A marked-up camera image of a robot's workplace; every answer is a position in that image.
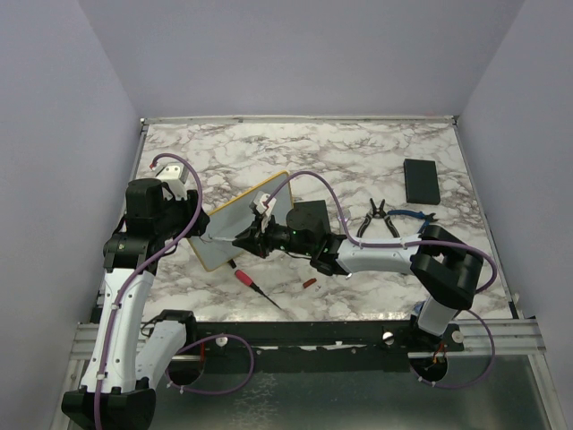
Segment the red marker cap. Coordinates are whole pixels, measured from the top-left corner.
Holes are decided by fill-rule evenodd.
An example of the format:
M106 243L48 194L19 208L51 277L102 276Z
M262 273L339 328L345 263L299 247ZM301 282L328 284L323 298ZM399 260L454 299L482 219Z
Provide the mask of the red marker cap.
M303 288L308 288L311 285L315 284L317 282L317 279L312 278L312 279L308 279L304 284L303 284Z

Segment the silver whiteboard marker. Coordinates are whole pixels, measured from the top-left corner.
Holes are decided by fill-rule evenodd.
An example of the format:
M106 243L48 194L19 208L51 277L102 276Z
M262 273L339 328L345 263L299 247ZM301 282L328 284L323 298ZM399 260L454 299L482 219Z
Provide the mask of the silver whiteboard marker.
M205 239L206 242L220 242L220 243L233 243L235 241L234 237L226 237L226 236L208 236Z

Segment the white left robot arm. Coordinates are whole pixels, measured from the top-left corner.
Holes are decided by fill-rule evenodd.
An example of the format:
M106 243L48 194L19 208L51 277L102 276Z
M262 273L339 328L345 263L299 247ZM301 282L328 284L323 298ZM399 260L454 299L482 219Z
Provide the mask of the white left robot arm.
M193 317L167 315L138 345L159 260L210 222L202 189L188 190L179 179L136 179L125 203L124 228L104 246L104 304L90 362L78 389L62 400L63 413L81 429L149 428L162 374L176 352L192 351L198 340Z

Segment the yellow framed whiteboard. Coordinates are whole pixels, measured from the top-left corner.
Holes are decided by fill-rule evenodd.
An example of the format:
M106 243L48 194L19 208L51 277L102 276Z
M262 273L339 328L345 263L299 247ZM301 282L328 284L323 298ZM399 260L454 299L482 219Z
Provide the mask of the yellow framed whiteboard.
M246 230L254 221L250 204L255 195L259 191L271 194L288 176L285 170L280 171L209 214L210 223L206 233L201 237L194 236L189 239L190 246L205 271L214 271L244 253L243 249L234 247L232 243L206 242L205 239L208 236L236 237Z

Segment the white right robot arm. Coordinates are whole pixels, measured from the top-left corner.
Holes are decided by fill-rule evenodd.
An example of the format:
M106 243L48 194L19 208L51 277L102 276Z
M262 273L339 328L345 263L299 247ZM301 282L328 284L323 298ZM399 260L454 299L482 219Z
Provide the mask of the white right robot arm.
M283 225L256 205L252 213L252 223L232 244L260 258L273 251L305 256L327 276L363 271L415 276L430 295L411 329L419 349L435 348L454 316L472 307L484 257L444 228L429 226L419 235L375 244L332 232L324 201L297 202Z

